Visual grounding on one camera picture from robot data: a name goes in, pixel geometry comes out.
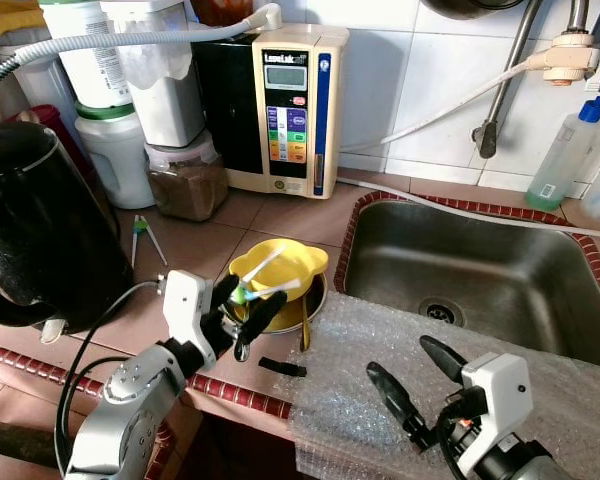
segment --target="bottle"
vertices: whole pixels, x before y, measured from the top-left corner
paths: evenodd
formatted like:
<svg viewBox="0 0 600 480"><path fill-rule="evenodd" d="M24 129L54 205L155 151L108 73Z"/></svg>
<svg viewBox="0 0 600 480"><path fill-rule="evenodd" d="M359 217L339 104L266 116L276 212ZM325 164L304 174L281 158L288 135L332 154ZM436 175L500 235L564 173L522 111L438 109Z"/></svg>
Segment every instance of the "bottle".
<svg viewBox="0 0 600 480"><path fill-rule="evenodd" d="M579 114L565 118L533 178L525 200L537 210L558 208L593 150L600 128L600 96L587 100Z"/></svg>

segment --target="white tile wall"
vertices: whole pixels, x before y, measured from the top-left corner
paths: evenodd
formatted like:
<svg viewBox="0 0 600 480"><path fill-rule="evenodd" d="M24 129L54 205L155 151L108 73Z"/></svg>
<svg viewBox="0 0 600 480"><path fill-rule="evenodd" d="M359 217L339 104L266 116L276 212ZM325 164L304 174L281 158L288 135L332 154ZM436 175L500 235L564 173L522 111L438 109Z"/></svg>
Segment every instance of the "white tile wall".
<svg viewBox="0 0 600 480"><path fill-rule="evenodd" d="M351 30L345 65L342 144L386 136L426 118L493 78L506 62L526 2L476 20L450 20L419 0L278 0L287 21ZM546 48L567 24L569 0L545 0L531 31ZM600 0L589 1L591 29ZM584 83L552 87L539 73L523 78L503 125L498 153L484 160L469 138L491 103L488 93L390 146L341 154L343 166L512 190L528 187L564 117L595 96ZM600 144L572 195L600 168Z"/></svg>

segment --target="tiled countertop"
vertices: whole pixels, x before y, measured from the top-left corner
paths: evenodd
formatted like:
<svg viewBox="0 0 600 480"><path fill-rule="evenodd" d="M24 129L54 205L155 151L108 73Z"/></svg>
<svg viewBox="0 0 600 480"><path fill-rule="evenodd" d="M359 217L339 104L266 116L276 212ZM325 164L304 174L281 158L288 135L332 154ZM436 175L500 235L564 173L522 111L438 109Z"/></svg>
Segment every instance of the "tiled countertop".
<svg viewBox="0 0 600 480"><path fill-rule="evenodd" d="M374 183L415 194L473 200L512 207L526 207L523 194L483 187L457 185L429 180L409 179L394 175L376 174L357 170L342 171L343 176ZM232 190L220 210L207 222L193 223L161 216L155 208L142 211L152 226L169 261L169 269L182 269L197 275L218 279L230 259L245 253L256 243L282 236L326 250L330 256L327 272L333 289L333 274L340 255L343 238L353 205L370 190L349 185L337 185L328 201L312 201L284 195L264 195ZM130 254L131 224L135 211L120 212L122 244ZM561 209L553 212L568 221L587 228L600 229L600 224L587 220L579 211L577 201L567 200ZM166 269L148 238L138 242L136 280L156 278ZM600 250L600 239L596 239ZM162 316L162 298L155 292L140 291L118 316L102 327L93 339L82 364L105 355L119 352L137 354L158 340L167 339L167 324ZM0 326L0 346L33 357L52 365L68 368L80 344L80 337L62 337L52 346L38 342L38 331L33 328L12 329ZM299 332L282 335L264 335L254 342L250 359L239 364L233 355L225 355L216 367L205 375L265 395L276 396L273 385L277 374L257 367L262 356L285 360L292 346L299 342ZM93 377L104 380L109 370L99 369ZM194 402L206 409L206 400ZM214 411L226 417L240 416L237 411ZM284 435L275 425L272 433Z"/></svg>

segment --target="digital display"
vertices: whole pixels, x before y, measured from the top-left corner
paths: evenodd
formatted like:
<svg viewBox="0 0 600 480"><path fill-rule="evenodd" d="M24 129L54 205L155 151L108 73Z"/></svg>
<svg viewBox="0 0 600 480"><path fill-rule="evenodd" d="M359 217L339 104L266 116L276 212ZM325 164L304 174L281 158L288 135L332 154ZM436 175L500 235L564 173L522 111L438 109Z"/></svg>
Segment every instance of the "digital display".
<svg viewBox="0 0 600 480"><path fill-rule="evenodd" d="M307 69L305 67L265 66L268 88L287 90L305 90L307 88Z"/></svg>

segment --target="electric kettle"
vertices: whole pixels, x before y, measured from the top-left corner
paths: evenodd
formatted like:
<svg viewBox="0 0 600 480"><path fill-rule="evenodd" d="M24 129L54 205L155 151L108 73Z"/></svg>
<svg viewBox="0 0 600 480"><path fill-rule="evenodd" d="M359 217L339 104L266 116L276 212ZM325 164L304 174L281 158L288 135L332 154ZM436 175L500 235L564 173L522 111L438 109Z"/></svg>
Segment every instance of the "electric kettle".
<svg viewBox="0 0 600 480"><path fill-rule="evenodd" d="M53 131L0 124L0 324L52 325L55 338L86 330L132 285L131 265Z"/></svg>

